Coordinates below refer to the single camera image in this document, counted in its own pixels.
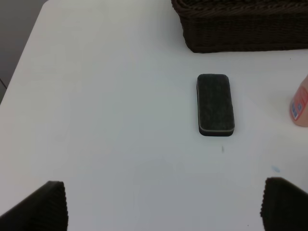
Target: bottle label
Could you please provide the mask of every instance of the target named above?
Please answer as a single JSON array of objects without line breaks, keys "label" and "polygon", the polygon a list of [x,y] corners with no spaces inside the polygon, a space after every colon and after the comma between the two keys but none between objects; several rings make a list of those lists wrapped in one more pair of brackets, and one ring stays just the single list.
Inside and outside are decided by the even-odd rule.
[{"label": "bottle label", "polygon": [[291,102],[290,110],[294,120],[298,120],[300,118],[307,102],[308,92],[304,87],[300,86]]}]

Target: black felt pad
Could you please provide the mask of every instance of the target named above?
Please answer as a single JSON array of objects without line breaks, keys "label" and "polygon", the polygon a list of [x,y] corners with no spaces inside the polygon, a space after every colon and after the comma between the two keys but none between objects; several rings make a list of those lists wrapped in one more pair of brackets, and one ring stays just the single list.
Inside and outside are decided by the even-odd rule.
[{"label": "black felt pad", "polygon": [[233,106],[226,75],[204,74],[197,80],[199,131],[205,136],[230,136]]}]

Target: white table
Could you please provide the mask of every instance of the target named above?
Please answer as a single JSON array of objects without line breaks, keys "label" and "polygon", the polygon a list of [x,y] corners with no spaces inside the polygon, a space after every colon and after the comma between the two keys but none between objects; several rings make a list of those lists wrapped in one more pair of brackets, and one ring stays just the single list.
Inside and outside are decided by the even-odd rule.
[{"label": "white table", "polygon": [[[308,191],[308,129],[288,114],[307,64],[192,53],[168,0],[49,1],[0,106],[0,213],[62,180],[70,231],[263,230],[267,177]],[[231,137],[199,134],[203,73],[230,79]]]}]

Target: wicker basket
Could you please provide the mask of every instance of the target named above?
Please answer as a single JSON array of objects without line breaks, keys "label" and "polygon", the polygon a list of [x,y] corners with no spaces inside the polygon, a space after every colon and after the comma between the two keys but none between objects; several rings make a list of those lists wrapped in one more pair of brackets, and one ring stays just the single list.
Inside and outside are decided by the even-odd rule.
[{"label": "wicker basket", "polygon": [[172,0],[193,52],[308,48],[308,0]]}]

